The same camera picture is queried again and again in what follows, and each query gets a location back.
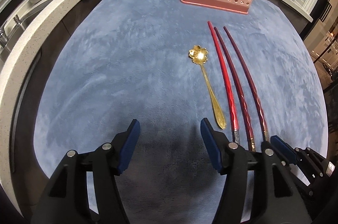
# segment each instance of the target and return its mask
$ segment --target spoon handle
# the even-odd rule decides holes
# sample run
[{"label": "spoon handle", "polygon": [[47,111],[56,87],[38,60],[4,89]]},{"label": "spoon handle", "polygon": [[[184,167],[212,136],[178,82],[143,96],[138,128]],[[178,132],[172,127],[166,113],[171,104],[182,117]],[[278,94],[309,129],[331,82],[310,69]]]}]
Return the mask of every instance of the spoon handle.
[{"label": "spoon handle", "polygon": [[207,83],[207,87],[208,87],[208,91],[209,91],[209,94],[210,94],[211,104],[212,104],[212,108],[214,110],[216,122],[221,129],[225,129],[226,128],[226,122],[225,122],[225,118],[224,118],[222,109],[221,109],[221,107],[220,107],[220,105],[219,105],[219,103],[216,99],[214,92],[212,91],[212,88],[211,88],[210,83],[209,83],[209,79],[207,77],[206,70],[204,69],[204,65],[200,64],[200,66],[201,66],[201,69],[202,69],[202,73],[204,75],[204,79],[206,80],[206,83]]}]

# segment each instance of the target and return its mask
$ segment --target basket base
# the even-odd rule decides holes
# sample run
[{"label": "basket base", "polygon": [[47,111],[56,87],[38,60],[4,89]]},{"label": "basket base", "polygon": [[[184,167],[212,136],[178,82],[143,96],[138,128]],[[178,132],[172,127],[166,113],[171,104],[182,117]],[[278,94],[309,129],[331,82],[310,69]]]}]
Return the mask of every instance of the basket base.
[{"label": "basket base", "polygon": [[190,0],[181,0],[181,2],[184,4],[189,4],[189,5],[230,11],[230,12],[234,12],[237,14],[248,14],[249,12],[249,8],[247,7],[237,5],[236,9],[234,9],[234,4],[227,3],[227,2],[219,2],[215,0],[194,0],[194,2],[191,2]]}]

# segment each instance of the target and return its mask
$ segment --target blue gripper pad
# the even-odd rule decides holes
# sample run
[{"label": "blue gripper pad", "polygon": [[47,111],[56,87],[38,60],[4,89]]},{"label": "blue gripper pad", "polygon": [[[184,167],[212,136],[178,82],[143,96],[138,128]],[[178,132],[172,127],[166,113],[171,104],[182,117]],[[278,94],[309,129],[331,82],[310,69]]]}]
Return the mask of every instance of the blue gripper pad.
[{"label": "blue gripper pad", "polygon": [[117,166],[117,171],[119,174],[122,174],[123,171],[125,171],[130,163],[132,154],[134,153],[136,143],[139,139],[141,131],[140,122],[135,119],[133,121],[126,133],[129,132],[129,135],[127,136],[126,141],[124,142],[120,153],[119,153],[119,164]]},{"label": "blue gripper pad", "polygon": [[278,136],[271,136],[270,142],[271,145],[284,155],[291,164],[297,164],[296,152],[289,144],[285,143]]},{"label": "blue gripper pad", "polygon": [[204,141],[204,145],[207,148],[207,152],[211,161],[212,166],[219,173],[222,170],[222,160],[221,160],[221,151],[219,150],[216,141],[212,135],[212,131],[207,125],[207,122],[202,119],[201,120],[201,135]]}]

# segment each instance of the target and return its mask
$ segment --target kitchen sink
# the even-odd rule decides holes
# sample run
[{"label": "kitchen sink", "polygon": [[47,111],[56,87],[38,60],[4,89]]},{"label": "kitchen sink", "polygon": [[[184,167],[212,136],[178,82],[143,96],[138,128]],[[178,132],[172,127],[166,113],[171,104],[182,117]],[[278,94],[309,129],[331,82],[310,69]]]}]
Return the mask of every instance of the kitchen sink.
[{"label": "kitchen sink", "polygon": [[10,55],[12,49],[14,48],[15,44],[17,43],[20,36],[26,30],[30,23],[38,16],[38,14],[48,6],[50,2],[53,0],[46,0],[45,2],[39,4],[31,11],[26,13],[21,18],[21,23],[16,24],[11,32],[8,34],[8,42],[4,48],[0,47],[0,72],[2,70],[3,65],[5,64],[8,56]]}]

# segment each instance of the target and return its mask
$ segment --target bright red chopstick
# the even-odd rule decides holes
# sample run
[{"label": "bright red chopstick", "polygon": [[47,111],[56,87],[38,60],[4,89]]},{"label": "bright red chopstick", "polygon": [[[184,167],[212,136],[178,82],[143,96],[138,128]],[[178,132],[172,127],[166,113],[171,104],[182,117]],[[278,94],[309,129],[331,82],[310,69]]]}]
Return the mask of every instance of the bright red chopstick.
[{"label": "bright red chopstick", "polygon": [[224,79],[224,85],[226,89],[226,95],[228,97],[228,102],[229,102],[229,111],[230,111],[230,119],[231,119],[231,129],[233,132],[233,141],[235,141],[237,144],[240,144],[240,138],[239,138],[239,126],[238,126],[238,119],[237,119],[237,111],[236,111],[236,105],[234,103],[234,94],[232,93],[231,89],[231,82],[229,79],[228,72],[226,70],[225,62],[223,59],[222,51],[221,48],[219,47],[214,29],[212,28],[211,22],[208,21],[208,25],[211,31],[212,38],[215,43],[218,59],[219,59],[219,64],[221,65],[221,70],[223,74],[223,79]]},{"label": "bright red chopstick", "polygon": [[228,31],[228,29],[224,26],[223,29],[225,30],[227,36],[229,37],[229,40],[231,42],[231,44],[233,45],[234,47],[234,50],[238,56],[238,59],[239,61],[241,62],[242,64],[242,67],[244,69],[244,73],[245,73],[245,76],[246,76],[246,79],[248,80],[248,83],[249,83],[249,86],[250,86],[250,89],[251,89],[251,92],[252,92],[252,95],[253,95],[253,99],[255,100],[255,104],[256,104],[256,108],[257,108],[257,111],[258,111],[258,117],[259,117],[259,121],[261,123],[261,129],[262,129],[262,133],[263,133],[263,137],[265,139],[265,141],[270,141],[269,139],[269,132],[268,132],[268,126],[266,124],[266,120],[265,120],[265,117],[264,117],[264,112],[263,112],[263,108],[262,108],[262,105],[261,105],[261,101],[258,97],[258,94],[257,94],[257,90],[256,90],[256,87],[255,87],[255,84],[254,84],[254,81],[252,80],[252,77],[251,77],[251,74],[249,72],[249,69],[248,67],[246,66],[246,63],[241,55],[241,52],[239,51],[234,39],[232,38],[230,32]]},{"label": "bright red chopstick", "polygon": [[228,52],[228,50],[227,50],[227,48],[224,44],[222,36],[220,35],[220,33],[219,33],[219,31],[216,27],[214,27],[214,29],[216,31],[218,40],[221,43],[221,46],[222,46],[222,49],[224,51],[226,60],[228,61],[228,64],[229,64],[231,74],[232,74],[233,79],[234,79],[234,85],[236,86],[239,102],[241,104],[241,109],[242,109],[242,113],[243,113],[243,117],[244,117],[244,124],[245,124],[245,130],[246,130],[246,134],[247,134],[248,147],[249,147],[250,151],[255,152],[256,147],[255,147],[254,132],[253,132],[252,126],[251,126],[251,119],[250,119],[249,112],[248,112],[248,106],[247,106],[245,98],[244,98],[243,88],[241,86],[241,82],[239,81],[238,74],[237,74],[237,71],[234,67],[232,60],[231,60],[230,54],[229,54],[229,52]]}]

